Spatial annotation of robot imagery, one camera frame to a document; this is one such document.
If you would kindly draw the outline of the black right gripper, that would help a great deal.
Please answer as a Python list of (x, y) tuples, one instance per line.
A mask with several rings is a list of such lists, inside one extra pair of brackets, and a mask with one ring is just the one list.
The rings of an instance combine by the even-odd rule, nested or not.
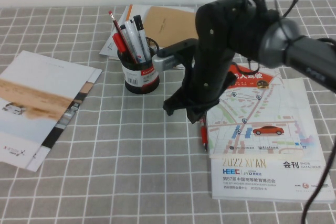
[(231, 50), (196, 51), (194, 67), (186, 67), (181, 87), (164, 101), (163, 109), (167, 114), (186, 109), (192, 124), (199, 121), (218, 104), (234, 55)]

